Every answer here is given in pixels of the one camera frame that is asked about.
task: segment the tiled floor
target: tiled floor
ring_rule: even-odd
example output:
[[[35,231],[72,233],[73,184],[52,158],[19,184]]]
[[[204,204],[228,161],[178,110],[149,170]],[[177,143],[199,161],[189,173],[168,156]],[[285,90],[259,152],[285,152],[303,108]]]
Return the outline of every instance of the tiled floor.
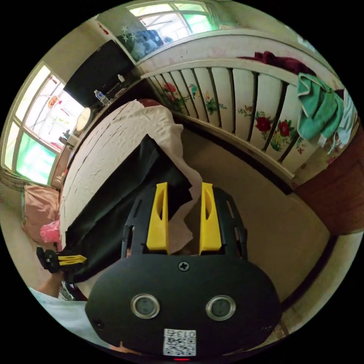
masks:
[[[329,233],[295,195],[285,196],[248,164],[208,140],[184,130],[184,158],[203,180],[232,195],[248,229],[249,260],[272,279],[284,300],[310,272]],[[197,248],[200,206],[187,218]],[[0,221],[6,244],[20,275],[31,287],[48,276],[36,257],[36,245],[21,230],[20,216],[2,205]]]

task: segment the television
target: television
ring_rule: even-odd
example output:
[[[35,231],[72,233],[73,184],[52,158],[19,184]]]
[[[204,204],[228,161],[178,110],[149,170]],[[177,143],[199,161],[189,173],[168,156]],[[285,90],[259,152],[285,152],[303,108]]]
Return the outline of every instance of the television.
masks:
[[[97,49],[77,69],[64,87],[72,98],[83,107],[92,107],[97,103],[95,90],[106,96],[118,82],[118,74],[127,82],[134,64],[124,51],[110,40]]]

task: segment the white cloth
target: white cloth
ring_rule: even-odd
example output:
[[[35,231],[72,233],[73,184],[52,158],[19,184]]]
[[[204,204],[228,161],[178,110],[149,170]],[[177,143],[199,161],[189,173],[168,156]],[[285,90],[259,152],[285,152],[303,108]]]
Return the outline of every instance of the white cloth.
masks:
[[[202,185],[200,174],[183,160],[182,130],[183,126],[174,123],[172,113],[164,106],[144,108],[140,102],[132,101],[108,115],[81,146],[68,171],[60,203],[62,246],[68,226],[149,134],[192,185],[192,201],[181,206],[169,222],[170,252],[182,249],[193,238],[183,220],[199,199]]]
[[[348,90],[344,89],[344,114],[337,129],[337,135],[340,140],[340,148],[344,148],[349,143],[351,131],[354,126],[357,110]]]
[[[30,287],[29,290],[42,307],[65,329],[93,344],[110,349],[110,345],[101,340],[91,326],[85,312],[86,302],[64,301]]]

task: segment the water bottle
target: water bottle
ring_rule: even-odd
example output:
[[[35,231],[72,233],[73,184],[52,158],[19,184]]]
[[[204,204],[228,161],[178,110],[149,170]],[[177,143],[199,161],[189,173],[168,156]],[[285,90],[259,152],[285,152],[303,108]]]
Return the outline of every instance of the water bottle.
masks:
[[[95,96],[101,101],[104,106],[110,102],[109,99],[101,91],[95,90]]]

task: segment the label sticker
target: label sticker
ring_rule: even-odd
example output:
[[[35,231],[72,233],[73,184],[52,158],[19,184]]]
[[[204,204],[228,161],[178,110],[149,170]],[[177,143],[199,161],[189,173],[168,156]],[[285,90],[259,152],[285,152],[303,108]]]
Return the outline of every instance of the label sticker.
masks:
[[[196,330],[164,329],[163,355],[196,356]]]

